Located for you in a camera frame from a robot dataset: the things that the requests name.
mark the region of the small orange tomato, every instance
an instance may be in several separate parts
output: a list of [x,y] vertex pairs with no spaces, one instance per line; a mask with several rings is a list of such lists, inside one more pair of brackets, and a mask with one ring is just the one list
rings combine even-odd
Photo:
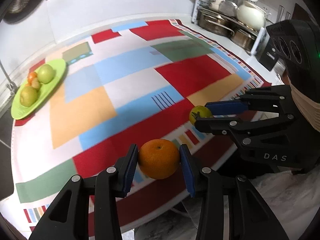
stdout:
[[33,79],[34,78],[36,78],[38,75],[37,75],[37,73],[36,72],[30,72],[29,74],[28,74],[28,83],[31,85],[32,84],[32,81],[33,81]]

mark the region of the green plate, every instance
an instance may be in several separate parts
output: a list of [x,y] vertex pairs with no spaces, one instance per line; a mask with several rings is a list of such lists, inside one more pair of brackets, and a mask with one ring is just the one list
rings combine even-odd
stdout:
[[13,119],[19,120],[31,114],[48,97],[48,95],[50,95],[50,92],[57,86],[66,70],[66,62],[63,59],[54,59],[46,62],[45,64],[50,65],[56,71],[55,77],[48,84],[41,83],[39,98],[32,106],[29,107],[25,107],[20,104],[20,93],[27,83],[26,79],[22,83],[21,87],[19,87],[12,102],[11,116]]

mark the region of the green tomato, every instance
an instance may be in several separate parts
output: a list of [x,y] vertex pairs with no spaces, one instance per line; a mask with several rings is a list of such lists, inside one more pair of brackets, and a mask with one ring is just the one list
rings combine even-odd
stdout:
[[189,120],[192,123],[192,125],[195,125],[196,119],[194,117],[194,114],[199,113],[200,117],[206,118],[206,117],[212,117],[212,113],[209,108],[205,106],[195,106],[194,108],[191,109],[190,114],[189,114]]
[[55,70],[48,64],[44,64],[38,71],[38,80],[43,83],[49,83],[56,75]]
[[20,104],[25,107],[31,106],[38,99],[38,92],[35,88],[28,86],[24,87],[20,93]]

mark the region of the patchwork tablecloth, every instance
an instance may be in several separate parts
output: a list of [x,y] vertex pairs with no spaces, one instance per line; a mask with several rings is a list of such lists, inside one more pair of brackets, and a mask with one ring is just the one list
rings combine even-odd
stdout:
[[[14,182],[31,229],[74,174],[86,178],[112,166],[131,143],[165,138],[185,143],[206,166],[232,145],[198,132],[193,106],[228,100],[265,81],[216,42],[179,20],[121,25],[86,37],[33,66],[63,58],[68,74],[36,113],[12,131]],[[251,119],[253,113],[245,113]],[[178,170],[164,180],[137,167],[127,198],[117,201],[123,230],[156,217],[187,195]],[[93,199],[89,234],[93,235]]]

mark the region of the power outlet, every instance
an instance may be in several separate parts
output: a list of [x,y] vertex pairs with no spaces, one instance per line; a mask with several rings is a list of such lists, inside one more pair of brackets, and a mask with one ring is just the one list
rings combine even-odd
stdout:
[[277,14],[278,12],[276,10],[274,10],[273,8],[265,5],[264,3],[257,1],[257,2],[253,2],[250,1],[251,3],[255,4],[256,6],[259,6],[261,9],[263,9],[267,14],[270,13],[269,15],[266,16],[266,18],[268,20],[270,20],[271,22],[275,23],[276,19],[277,19]]

